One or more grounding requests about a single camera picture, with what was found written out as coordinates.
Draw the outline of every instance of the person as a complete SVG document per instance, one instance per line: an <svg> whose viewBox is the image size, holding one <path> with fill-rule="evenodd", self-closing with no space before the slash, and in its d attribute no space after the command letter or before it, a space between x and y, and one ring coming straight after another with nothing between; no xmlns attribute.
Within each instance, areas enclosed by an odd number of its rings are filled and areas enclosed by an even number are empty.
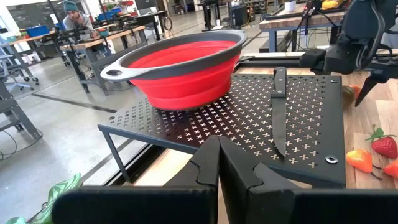
<svg viewBox="0 0 398 224"><path fill-rule="evenodd" d="M87 27L88 29L85 30L85 33L80 34L81 40L88 40L90 38L100 36L100 33L97 30L94 30L90 18L86 14L82 13L79 8L77 8L76 3L69 0L64 0L63 9L67 14L66 18L63 19L63 25L65 26L66 30ZM96 45L94 49L103 52L106 57L112 54L111 50L104 45Z"/></svg>

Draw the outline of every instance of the red collapsible colander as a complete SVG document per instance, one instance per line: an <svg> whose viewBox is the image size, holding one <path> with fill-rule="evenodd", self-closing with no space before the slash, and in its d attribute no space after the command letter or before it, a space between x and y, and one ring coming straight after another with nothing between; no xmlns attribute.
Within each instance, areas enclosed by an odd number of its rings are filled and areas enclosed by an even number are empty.
<svg viewBox="0 0 398 224"><path fill-rule="evenodd" d="M130 80L156 108L189 110L229 90L245 41L243 32L231 30L174 37L122 56L101 76L110 81Z"/></svg>

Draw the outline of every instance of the perforated metal platform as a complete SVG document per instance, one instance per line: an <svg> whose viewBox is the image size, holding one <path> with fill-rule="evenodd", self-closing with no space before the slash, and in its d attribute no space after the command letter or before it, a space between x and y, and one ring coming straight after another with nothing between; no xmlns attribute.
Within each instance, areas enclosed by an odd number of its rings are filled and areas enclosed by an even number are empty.
<svg viewBox="0 0 398 224"><path fill-rule="evenodd" d="M98 126L105 133L191 154L208 136L223 135L288 179L344 187L341 78L288 76L286 157L272 139L273 88L272 75L233 75L228 94L197 110L158 110L142 98ZM337 163L327 162L329 156Z"/></svg>

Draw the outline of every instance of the workshop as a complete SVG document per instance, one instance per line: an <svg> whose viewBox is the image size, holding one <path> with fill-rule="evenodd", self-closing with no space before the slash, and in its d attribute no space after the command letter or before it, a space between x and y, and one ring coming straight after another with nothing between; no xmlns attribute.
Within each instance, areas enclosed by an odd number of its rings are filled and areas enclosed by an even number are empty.
<svg viewBox="0 0 398 224"><path fill-rule="evenodd" d="M397 0L1 2L0 223L396 223Z"/></svg>

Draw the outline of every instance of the kitchen knife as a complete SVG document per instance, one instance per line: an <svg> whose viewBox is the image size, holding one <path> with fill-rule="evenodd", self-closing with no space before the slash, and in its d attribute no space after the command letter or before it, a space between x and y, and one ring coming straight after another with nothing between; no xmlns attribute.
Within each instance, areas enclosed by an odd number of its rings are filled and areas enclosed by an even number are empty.
<svg viewBox="0 0 398 224"><path fill-rule="evenodd" d="M274 88L271 93L272 137L275 147L286 156L286 68L274 69Z"/></svg>

